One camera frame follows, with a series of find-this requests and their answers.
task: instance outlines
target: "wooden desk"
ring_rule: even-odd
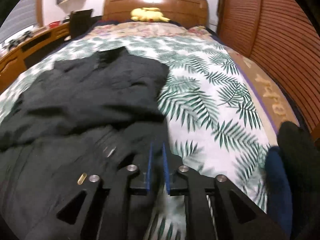
[[[27,70],[24,60],[51,42],[69,35],[69,23],[41,32],[0,58],[0,94]]]

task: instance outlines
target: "blue strip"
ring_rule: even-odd
[[[148,163],[148,172],[147,172],[147,191],[148,192],[150,191],[151,164],[152,164],[152,143],[150,144],[149,163]]]
[[[164,144],[163,144],[163,148],[162,148],[162,155],[163,155],[164,181],[165,181],[167,193],[168,193],[168,195],[170,195],[169,168],[168,168],[167,154],[165,152]]]

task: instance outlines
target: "red object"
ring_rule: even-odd
[[[58,27],[60,25],[60,21],[57,21],[57,22],[53,22],[53,23],[50,23],[49,24],[49,28],[50,29],[53,29],[55,27]]]

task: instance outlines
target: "triangular cutout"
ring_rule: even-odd
[[[81,191],[73,200],[58,212],[57,218],[70,225],[74,225],[86,196],[87,193],[84,190]]]
[[[256,218],[256,214],[246,203],[234,192],[230,191],[229,196],[240,224],[244,224]]]

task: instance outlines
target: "purple trim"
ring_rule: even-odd
[[[239,72],[241,73],[241,75],[243,76],[243,78],[245,79],[245,81],[247,82],[247,84],[250,86],[250,88],[251,88],[251,90],[253,91],[254,95],[255,95],[256,98],[258,99],[258,101],[259,101],[259,103],[260,103],[263,111],[266,113],[266,115],[267,115],[267,117],[268,117],[268,119],[269,119],[269,121],[270,121],[270,123],[271,123],[271,126],[272,126],[274,132],[275,132],[276,134],[278,134],[278,129],[277,129],[277,127],[276,127],[276,124],[273,122],[270,114],[269,114],[268,111],[266,110],[266,106],[265,106],[265,104],[263,103],[261,96],[258,94],[258,92],[257,92],[257,90],[255,89],[254,85],[253,85],[252,82],[249,80],[249,78],[247,77],[247,75],[242,71],[242,69],[239,67],[239,65],[238,65],[237,63],[235,63],[235,64],[236,64],[236,67],[238,68]]]

